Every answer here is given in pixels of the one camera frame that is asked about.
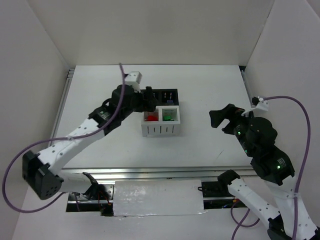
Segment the red ridged lego brick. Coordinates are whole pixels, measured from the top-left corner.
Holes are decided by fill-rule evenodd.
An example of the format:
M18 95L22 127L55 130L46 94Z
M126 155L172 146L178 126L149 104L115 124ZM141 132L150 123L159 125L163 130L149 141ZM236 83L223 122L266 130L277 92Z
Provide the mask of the red ridged lego brick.
M145 119L146 122L157 122L159 119L155 115L148 115Z

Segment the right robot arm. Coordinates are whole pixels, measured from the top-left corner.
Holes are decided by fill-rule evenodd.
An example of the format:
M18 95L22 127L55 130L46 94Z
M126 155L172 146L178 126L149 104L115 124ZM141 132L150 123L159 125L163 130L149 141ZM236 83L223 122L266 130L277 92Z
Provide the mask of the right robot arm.
M300 194L295 192L298 178L288 155L275 145L278 133L272 123L233 104L211 110L209 116L213 128L229 120L222 131L237 138L251 158L253 170L270 189L276 206L250 189L233 170L218 177L222 187L260 219L270 239L318 240L320 228L312 221Z

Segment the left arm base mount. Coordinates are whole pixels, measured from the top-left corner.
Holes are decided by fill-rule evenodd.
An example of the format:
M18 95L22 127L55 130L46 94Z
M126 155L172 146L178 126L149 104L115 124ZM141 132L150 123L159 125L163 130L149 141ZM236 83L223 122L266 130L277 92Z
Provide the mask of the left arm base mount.
M111 206L110 197L103 184L92 183L88 190L83 194L88 200L97 201L98 207L101 208L103 201L108 206Z

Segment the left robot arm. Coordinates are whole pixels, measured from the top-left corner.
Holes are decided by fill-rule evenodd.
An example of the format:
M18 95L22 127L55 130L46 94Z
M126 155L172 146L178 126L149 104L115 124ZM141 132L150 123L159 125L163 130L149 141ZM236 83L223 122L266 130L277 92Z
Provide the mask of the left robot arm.
M131 113L153 112L157 100L150 86L135 91L130 85L119 85L111 98L96 108L67 137L37 153L31 150L22 156L22 176L41 200L58 192L93 195L98 182L87 172L74 176L62 173L62 168L89 145L104 138L119 127Z

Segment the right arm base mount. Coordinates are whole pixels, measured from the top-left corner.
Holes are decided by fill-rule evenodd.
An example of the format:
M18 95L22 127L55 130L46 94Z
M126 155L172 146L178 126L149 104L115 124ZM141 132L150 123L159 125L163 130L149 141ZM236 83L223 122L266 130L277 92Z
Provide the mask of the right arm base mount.
M230 209L235 202L239 201L218 181L203 181L197 190L202 193L205 210Z

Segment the green lego brick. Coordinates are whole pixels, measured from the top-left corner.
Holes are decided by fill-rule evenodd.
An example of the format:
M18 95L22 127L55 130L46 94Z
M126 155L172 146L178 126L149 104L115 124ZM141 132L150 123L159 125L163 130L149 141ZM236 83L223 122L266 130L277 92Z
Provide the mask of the green lego brick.
M174 122L177 120L176 116L175 115L163 115L162 116L162 120L164 122Z

